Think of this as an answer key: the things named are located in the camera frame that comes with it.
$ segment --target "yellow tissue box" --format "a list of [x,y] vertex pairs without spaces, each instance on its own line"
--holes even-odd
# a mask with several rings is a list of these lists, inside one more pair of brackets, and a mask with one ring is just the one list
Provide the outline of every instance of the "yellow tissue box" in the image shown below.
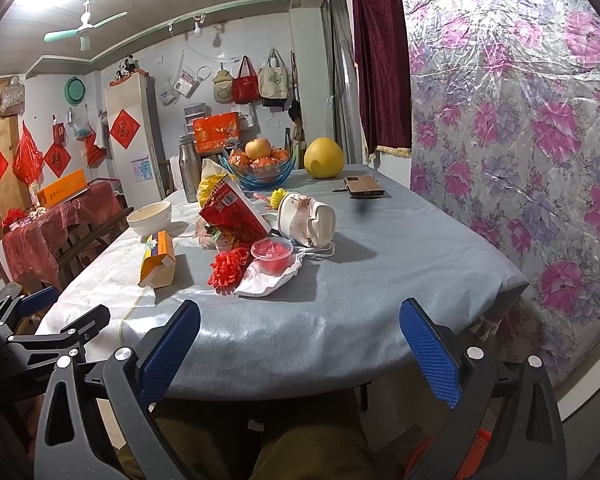
[[167,231],[160,231],[147,238],[139,286],[159,288],[171,285],[176,273],[176,256],[173,241]]

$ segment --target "red tote bag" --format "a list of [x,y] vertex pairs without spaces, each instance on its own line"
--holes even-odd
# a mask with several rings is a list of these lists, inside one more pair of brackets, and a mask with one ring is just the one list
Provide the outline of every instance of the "red tote bag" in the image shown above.
[[[244,63],[247,63],[249,69],[249,75],[242,76],[242,69]],[[260,98],[260,89],[258,84],[258,74],[253,69],[251,59],[247,56],[242,58],[242,64],[240,65],[240,72],[238,77],[234,79],[234,102],[239,105],[245,105],[251,103]]]

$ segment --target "floral quilt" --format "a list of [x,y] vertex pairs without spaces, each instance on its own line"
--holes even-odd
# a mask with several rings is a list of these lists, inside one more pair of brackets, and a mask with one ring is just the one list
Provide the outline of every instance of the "floral quilt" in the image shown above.
[[411,189],[531,285],[497,333],[555,384],[600,341],[600,18],[587,0],[404,0]]

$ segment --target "white refrigerator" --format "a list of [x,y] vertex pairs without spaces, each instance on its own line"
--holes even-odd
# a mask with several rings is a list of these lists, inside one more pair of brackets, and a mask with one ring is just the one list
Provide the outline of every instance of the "white refrigerator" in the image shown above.
[[[163,183],[167,182],[167,169],[160,166],[165,156],[154,79],[136,72],[125,82],[107,87],[105,99],[111,155],[127,205],[138,209],[160,202],[166,196]],[[116,140],[114,134],[116,119],[123,110],[139,124],[126,148]]]

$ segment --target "red tablecloth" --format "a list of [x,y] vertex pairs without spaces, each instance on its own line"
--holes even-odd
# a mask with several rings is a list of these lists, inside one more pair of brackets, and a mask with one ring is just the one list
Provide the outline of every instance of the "red tablecloth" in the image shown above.
[[53,206],[30,224],[4,235],[2,246],[13,280],[26,283],[27,272],[61,290],[55,252],[77,224],[102,224],[121,210],[109,182],[89,186],[80,196]]

